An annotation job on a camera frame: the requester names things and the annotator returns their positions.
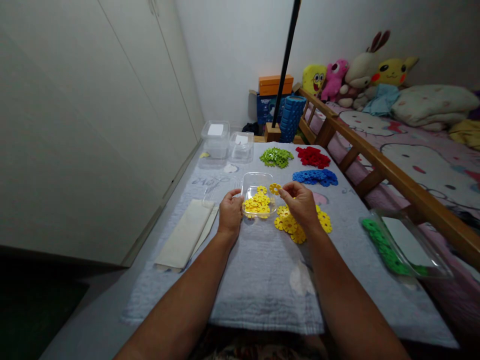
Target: yellow snowflake toy piece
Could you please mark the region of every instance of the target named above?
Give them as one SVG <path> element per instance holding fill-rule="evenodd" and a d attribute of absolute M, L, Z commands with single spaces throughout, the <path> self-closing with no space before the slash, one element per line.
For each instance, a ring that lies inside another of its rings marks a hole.
<path fill-rule="evenodd" d="M 281 189 L 282 187 L 277 184 L 276 182 L 274 182 L 273 184 L 270 185 L 270 192 L 274 195 L 278 195 L 279 194 L 279 190 Z"/>
<path fill-rule="evenodd" d="M 296 231 L 290 235 L 290 238 L 293 240 L 295 244 L 303 244 L 305 241 L 307 241 L 307 236 L 305 235 L 304 229 L 300 225 L 298 225 L 298 228 Z"/>
<path fill-rule="evenodd" d="M 275 227 L 276 227 L 278 230 L 280 230 L 280 231 L 282 231 L 282 230 L 284 229 L 284 224 L 282 223 L 282 219 L 281 219 L 281 218 L 277 217 L 277 218 L 275 219 Z"/>
<path fill-rule="evenodd" d="M 291 219 L 283 219 L 282 224 L 283 224 L 283 230 L 285 230 L 289 234 L 294 234 L 299 227 L 297 222 Z"/>
<path fill-rule="evenodd" d="M 276 209 L 276 213 L 278 215 L 281 215 L 283 211 L 287 210 L 287 207 L 288 206 L 279 206 L 277 209 Z"/>
<path fill-rule="evenodd" d="M 265 186 L 260 185 L 259 187 L 256 188 L 256 192 L 259 194 L 266 194 L 267 188 Z"/>
<path fill-rule="evenodd" d="M 267 192 L 267 188 L 265 186 L 259 186 L 257 188 L 257 193 L 253 195 L 253 197 L 245 200 L 243 202 L 243 206 L 247 213 L 255 213 L 261 219 L 267 219 L 270 215 L 270 198 L 265 195 Z M 254 214 L 247 214 L 246 217 L 249 219 L 253 219 L 256 215 Z"/>
<path fill-rule="evenodd" d="M 323 212 L 320 209 L 320 206 L 316 205 L 315 207 L 321 227 L 326 233 L 331 233 L 332 224 L 330 222 L 330 216 L 328 216 L 326 212 Z M 283 230 L 290 234 L 290 238 L 295 244 L 303 244 L 307 241 L 307 236 L 305 235 L 304 229 L 292 216 L 288 206 L 279 206 L 276 210 L 276 213 L 278 214 L 278 217 L 275 219 L 275 227 L 278 230 Z"/>

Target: stuffed toy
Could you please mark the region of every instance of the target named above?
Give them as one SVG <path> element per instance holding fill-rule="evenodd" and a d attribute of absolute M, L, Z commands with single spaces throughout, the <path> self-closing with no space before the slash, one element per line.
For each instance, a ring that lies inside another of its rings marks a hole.
<path fill-rule="evenodd" d="M 327 75 L 327 67 L 323 65 L 308 65 L 303 70 L 302 88 L 317 96 L 324 85 L 325 76 Z"/>
<path fill-rule="evenodd" d="M 344 108 L 358 109 L 363 106 L 361 100 L 356 101 L 357 98 L 365 96 L 364 89 L 370 84 L 372 75 L 375 73 L 376 52 L 382 48 L 390 37 L 390 31 L 383 33 L 379 31 L 371 46 L 366 49 L 366 52 L 361 53 L 350 64 L 348 71 L 345 74 L 345 84 L 342 85 L 335 102 Z"/>
<path fill-rule="evenodd" d="M 364 106 L 377 95 L 378 84 L 388 84 L 399 87 L 405 82 L 407 73 L 419 61 L 418 57 L 407 57 L 405 61 L 399 58 L 391 58 L 378 65 L 378 71 L 371 77 L 371 85 L 365 90 L 362 98 L 355 101 L 358 105 L 358 111 L 362 111 Z"/>
<path fill-rule="evenodd" d="M 335 100 L 348 70 L 349 62 L 344 59 L 339 59 L 334 64 L 328 64 L 326 67 L 326 86 L 321 92 L 320 100 L 327 101 L 329 98 L 331 101 Z"/>
<path fill-rule="evenodd" d="M 419 61 L 418 57 L 407 57 L 405 61 L 391 58 L 378 65 L 378 72 L 371 77 L 372 85 L 389 84 L 399 87 L 405 81 L 407 73 Z"/>

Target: white bunny plush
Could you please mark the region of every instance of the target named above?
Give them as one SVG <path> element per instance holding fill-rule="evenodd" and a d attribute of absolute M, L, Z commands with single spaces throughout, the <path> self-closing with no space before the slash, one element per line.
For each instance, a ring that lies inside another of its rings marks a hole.
<path fill-rule="evenodd" d="M 353 106 L 355 110 L 361 111 L 365 104 L 369 102 L 365 96 L 363 89 L 365 89 L 372 79 L 376 68 L 375 52 L 383 47 L 390 37 L 390 31 L 383 33 L 379 31 L 373 38 L 371 46 L 366 49 L 366 52 L 358 55 L 350 64 L 345 75 L 345 84 L 342 85 L 335 101 L 344 108 Z"/>

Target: hello kitty bedsheet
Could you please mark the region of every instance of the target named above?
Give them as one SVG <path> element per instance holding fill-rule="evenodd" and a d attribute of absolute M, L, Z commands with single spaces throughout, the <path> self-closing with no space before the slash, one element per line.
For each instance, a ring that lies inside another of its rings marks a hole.
<path fill-rule="evenodd" d="M 480 219 L 480 152 L 452 141 L 446 132 L 429 132 L 391 118 L 343 108 L 333 102 L 326 104 L 339 114 L 341 121 L 442 204 L 467 211 Z M 310 118 L 311 109 L 310 104 L 306 119 Z M 318 133 L 324 119 L 317 109 L 310 123 L 314 133 Z M 339 162 L 350 147 L 351 144 L 337 133 L 330 141 L 328 151 Z M 372 164 L 360 155 L 346 175 L 358 184 L 372 170 Z M 409 204 L 386 180 L 365 199 L 372 208 L 399 210 Z M 444 255 L 454 274 L 453 281 L 426 281 L 426 286 L 461 330 L 480 336 L 480 284 L 432 226 L 424 224 L 419 228 Z"/>

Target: pillow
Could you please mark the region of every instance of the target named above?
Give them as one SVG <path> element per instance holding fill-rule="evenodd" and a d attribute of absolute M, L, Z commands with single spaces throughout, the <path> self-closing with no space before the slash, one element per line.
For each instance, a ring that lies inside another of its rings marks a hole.
<path fill-rule="evenodd" d="M 466 119 L 468 112 L 479 105 L 480 100 L 461 86 L 416 85 L 400 91 L 400 96 L 391 107 L 391 112 L 395 120 L 412 127 L 419 127 L 437 122 L 458 123 Z"/>

